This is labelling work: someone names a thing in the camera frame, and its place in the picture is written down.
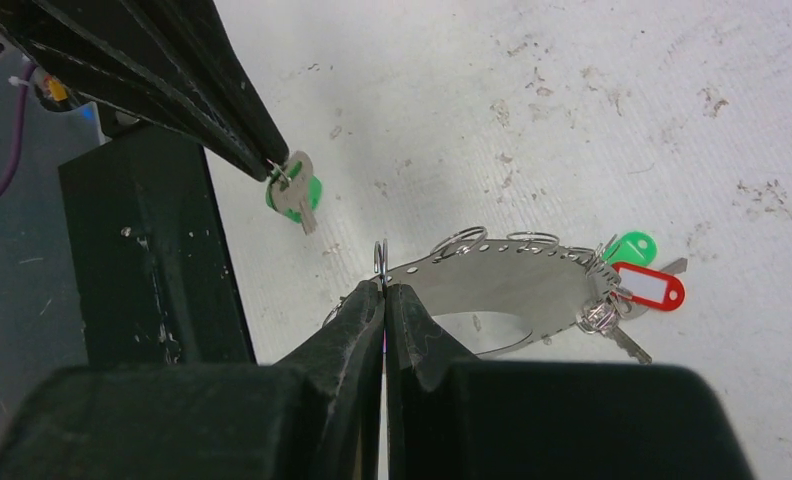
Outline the key with green tag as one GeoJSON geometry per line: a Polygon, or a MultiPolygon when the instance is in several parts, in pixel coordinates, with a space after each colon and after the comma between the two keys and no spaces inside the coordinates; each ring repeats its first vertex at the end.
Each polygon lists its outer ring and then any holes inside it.
{"type": "Polygon", "coordinates": [[[299,150],[276,167],[266,190],[266,202],[277,213],[299,224],[305,235],[318,226],[315,212],[323,195],[323,184],[315,175],[310,156],[299,150]]]}
{"type": "Polygon", "coordinates": [[[657,257],[658,247],[655,240],[642,231],[630,231],[614,239],[602,255],[602,259],[613,265],[625,262],[648,267],[657,257]]]}

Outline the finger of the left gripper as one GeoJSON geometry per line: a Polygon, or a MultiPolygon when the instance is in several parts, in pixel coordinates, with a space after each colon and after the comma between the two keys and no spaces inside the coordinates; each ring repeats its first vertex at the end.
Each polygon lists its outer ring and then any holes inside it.
{"type": "Polygon", "coordinates": [[[94,54],[84,94],[187,135],[246,174],[268,174],[289,147],[250,81],[212,1],[54,1],[51,15],[94,54]]]}
{"type": "Polygon", "coordinates": [[[212,1],[0,1],[0,31],[81,95],[263,181],[271,116],[212,1]]]}

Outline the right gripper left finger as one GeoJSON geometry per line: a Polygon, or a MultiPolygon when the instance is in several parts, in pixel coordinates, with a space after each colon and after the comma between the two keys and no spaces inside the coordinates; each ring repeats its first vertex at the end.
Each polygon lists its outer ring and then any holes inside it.
{"type": "Polygon", "coordinates": [[[384,297],[363,281],[280,361],[62,369],[0,442],[0,479],[374,479],[384,297]]]}

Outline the key with red tag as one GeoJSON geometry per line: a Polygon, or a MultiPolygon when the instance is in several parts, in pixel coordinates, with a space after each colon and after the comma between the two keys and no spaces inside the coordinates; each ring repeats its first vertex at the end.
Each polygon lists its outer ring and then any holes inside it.
{"type": "Polygon", "coordinates": [[[619,274],[620,286],[615,296],[629,301],[633,306],[663,312],[675,311],[686,298],[685,286],[678,275],[684,273],[687,266],[687,258],[679,258],[661,270],[616,262],[613,268],[619,274]]]}

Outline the key with blue tag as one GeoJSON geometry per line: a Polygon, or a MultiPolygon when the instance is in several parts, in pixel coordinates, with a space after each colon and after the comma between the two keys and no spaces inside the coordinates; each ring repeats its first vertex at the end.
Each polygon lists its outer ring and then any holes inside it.
{"type": "Polygon", "coordinates": [[[639,364],[650,365],[652,357],[619,326],[620,313],[608,300],[597,301],[577,315],[577,326],[586,334],[610,339],[639,364]]]}

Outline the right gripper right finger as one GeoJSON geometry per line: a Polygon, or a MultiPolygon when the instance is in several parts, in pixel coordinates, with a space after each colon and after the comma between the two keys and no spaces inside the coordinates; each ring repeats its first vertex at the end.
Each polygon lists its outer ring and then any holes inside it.
{"type": "Polygon", "coordinates": [[[675,366],[481,360],[386,294],[393,479],[748,479],[723,408],[675,366]]]}

